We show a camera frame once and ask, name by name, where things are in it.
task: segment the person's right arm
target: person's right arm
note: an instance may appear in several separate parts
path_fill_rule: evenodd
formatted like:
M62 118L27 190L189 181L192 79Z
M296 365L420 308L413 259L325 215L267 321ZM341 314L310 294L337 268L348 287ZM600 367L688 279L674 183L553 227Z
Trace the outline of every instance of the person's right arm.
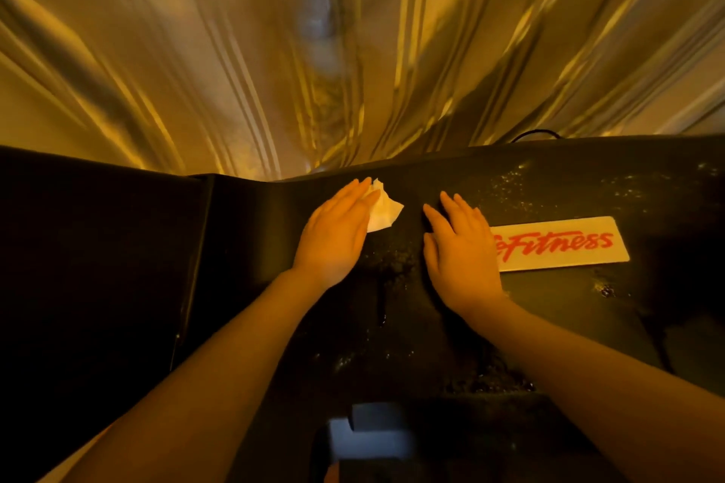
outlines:
M423 253L441 299L526 374L631 481L725 481L725 399L546 322L503 292L493 234L479 209L441 194L450 223Z

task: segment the hand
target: hand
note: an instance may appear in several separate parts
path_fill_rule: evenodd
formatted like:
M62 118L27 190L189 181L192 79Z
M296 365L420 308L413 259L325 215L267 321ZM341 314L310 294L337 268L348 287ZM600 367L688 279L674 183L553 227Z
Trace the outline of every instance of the hand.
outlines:
M440 212L423 205L433 233L423 235L423 256L433 286L443 302L468 320L481 309L506 298L496 259L496 242L479 209L471 209L456 194L441 192L450 223Z
M299 239L293 271L311 278L324 292L337 285L358 261L370 209L379 191L366 196L372 180L357 179L340 189L310 217Z

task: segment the crumpled wipe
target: crumpled wipe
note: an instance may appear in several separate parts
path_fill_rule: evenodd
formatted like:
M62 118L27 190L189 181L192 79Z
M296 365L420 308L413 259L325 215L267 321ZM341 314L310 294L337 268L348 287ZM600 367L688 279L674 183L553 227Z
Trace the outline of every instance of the crumpled wipe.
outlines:
M400 211L403 209L403 205L396 203L393 199L388 197L388 194L385 193L385 189L383 188L383 182L378 179L370 185L366 196L376 189L380 190L380 198L370 209L370 221L367 223L368 233L385 229L386 227L393 225L393 222L398 219Z

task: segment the forearm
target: forearm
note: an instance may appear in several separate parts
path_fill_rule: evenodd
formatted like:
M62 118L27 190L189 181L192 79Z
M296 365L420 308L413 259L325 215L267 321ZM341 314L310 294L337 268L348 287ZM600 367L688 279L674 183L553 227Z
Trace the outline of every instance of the forearm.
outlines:
M725 400L510 300L469 319L632 481L722 480Z
M223 481L289 339L321 294L303 275L282 273L64 481Z

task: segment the person's left arm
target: person's left arm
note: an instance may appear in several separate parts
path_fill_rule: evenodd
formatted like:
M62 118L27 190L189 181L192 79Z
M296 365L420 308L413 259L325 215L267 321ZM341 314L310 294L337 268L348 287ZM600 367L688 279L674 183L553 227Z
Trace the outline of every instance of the person's left arm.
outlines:
M370 179L310 217L292 269L123 415L63 479L224 481L295 328L358 261Z

